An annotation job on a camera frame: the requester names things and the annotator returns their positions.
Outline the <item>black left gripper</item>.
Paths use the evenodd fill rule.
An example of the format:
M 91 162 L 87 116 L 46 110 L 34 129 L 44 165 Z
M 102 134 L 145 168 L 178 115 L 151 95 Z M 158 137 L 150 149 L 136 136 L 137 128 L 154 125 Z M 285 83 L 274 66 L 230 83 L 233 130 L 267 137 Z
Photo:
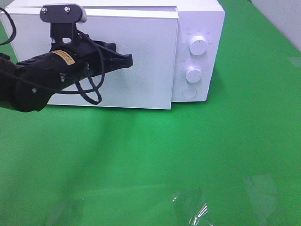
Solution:
M 80 72 L 89 69 L 90 77 L 101 75 L 102 80 L 105 73 L 127 69 L 133 65 L 132 54 L 115 54 L 117 50 L 115 43 L 91 40 L 88 35 L 78 35 L 78 38 L 77 46 L 69 42 L 51 47 L 50 51 L 65 57 L 75 70 Z

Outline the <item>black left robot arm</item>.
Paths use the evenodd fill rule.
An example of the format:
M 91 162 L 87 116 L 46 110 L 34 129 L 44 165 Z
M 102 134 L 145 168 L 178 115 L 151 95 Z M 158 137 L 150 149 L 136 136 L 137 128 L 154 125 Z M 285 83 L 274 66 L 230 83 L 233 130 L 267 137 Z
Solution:
M 50 52 L 14 64 L 0 55 L 0 106 L 20 112 L 42 110 L 55 94 L 80 95 L 101 103 L 105 74 L 133 65 L 131 54 L 119 54 L 114 43 L 91 40 L 82 32 L 74 42 L 53 45 Z

